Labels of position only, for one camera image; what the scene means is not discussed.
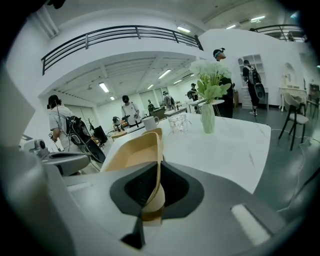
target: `white cable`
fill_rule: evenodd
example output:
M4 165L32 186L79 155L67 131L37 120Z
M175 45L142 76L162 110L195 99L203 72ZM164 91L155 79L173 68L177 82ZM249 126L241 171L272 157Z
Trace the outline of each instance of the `white cable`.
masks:
M281 130L281 129L271 129L271 131L282 131L282 130ZM318 140L315 139L315 138L306 137L306 136L304 136L304 138L307 138L307 139L309 139L309 140L314 140L314 141L320 143L320 141L318 141ZM288 209L288 208L291 206L291 203L293 202L293 200L294 200L294 198L295 198L295 196L296 196L297 187L298 187L298 184L299 184L299 174L300 174L302 168L304 167L305 161L306 161L306 157L305 157L305 154L304 154L304 150L302 149L301 145L305 144L306 142L307 142L307 140L306 140L304 143L300 143L300 144L299 144L299 148L300 148L301 151L302 151L303 162L302 162L302 165L301 165L300 170L299 170L298 173L297 173L296 185L295 185L295 188L294 188L293 195L292 195L292 197L291 197L291 199L290 199L289 205L288 205L287 207L285 207L285 208L282 208L282 209L280 209L280 210L277 210L277 212L281 212L281 211L284 211L284 210Z

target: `black chair leg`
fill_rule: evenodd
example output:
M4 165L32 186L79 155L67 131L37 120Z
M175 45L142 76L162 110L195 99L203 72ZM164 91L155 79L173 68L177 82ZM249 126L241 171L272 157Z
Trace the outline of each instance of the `black chair leg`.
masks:
M292 148L294 147L297 123L294 122L293 125L294 125L294 128L293 128L293 136L292 136L292 143L291 143L290 151L292 151Z
M303 125L303 128L302 128L301 144L304 143L305 129L306 129L306 124L304 124L304 125Z
M295 123L293 123L292 127L291 127L291 130L289 132L289 135L292 133L292 130L294 129L294 126L295 126Z
M281 133L280 133L280 136L279 136L279 138L278 138L279 140L280 140L282 134L284 133L284 130L286 129L286 126L287 126L288 121L289 121L289 115L287 116L287 118L286 118L286 120L285 120L284 126L283 126L282 131L281 131Z

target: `shoe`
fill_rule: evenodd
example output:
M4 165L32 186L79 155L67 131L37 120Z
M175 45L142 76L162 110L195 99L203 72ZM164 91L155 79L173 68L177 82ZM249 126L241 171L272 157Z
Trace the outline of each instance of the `shoe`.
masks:
M253 115L253 116L255 116L255 117L258 115L258 113L257 113L257 112L254 112L254 111L250 111L249 114L250 114L250 115Z

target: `chair backrest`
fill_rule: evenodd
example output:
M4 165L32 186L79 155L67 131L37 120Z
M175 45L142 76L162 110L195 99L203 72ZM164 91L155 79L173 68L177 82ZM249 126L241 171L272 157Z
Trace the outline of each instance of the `chair backrest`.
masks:
M284 101L285 103L289 104L289 105L292 105L296 108L299 108L300 106L300 102L298 102L297 100L295 100L291 95L290 93L288 92L284 92L283 93L283 98L284 98Z

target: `railing post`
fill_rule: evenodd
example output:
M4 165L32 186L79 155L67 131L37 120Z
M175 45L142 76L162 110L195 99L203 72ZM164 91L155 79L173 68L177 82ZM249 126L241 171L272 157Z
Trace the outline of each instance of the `railing post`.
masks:
M136 27L136 26L135 26L135 32L136 32L136 34L138 35L138 38L141 39L141 36L140 36L139 30L138 30L138 27Z
M42 60L42 75L43 76L45 74L45 66L46 66L46 57L43 57L43 60Z
M174 35L174 38L175 38L176 42L179 44L178 38L177 38L177 36L176 36L176 33L173 32L173 35Z
M280 29L280 31L281 31L281 33L282 33L282 35L284 36L284 39L287 41L287 38L286 38L286 36L285 36L285 34L284 34L284 32L283 32L283 30L281 29L281 27L279 26L279 29Z
M88 34L85 34L85 49L88 49Z
M199 38L198 38L198 36L197 36L196 34L194 35L194 39L195 39L195 41L196 41L196 44L197 44L198 47L199 47L199 50L203 51L204 49L202 48L202 45L201 45L201 43L200 43L200 41L199 41Z

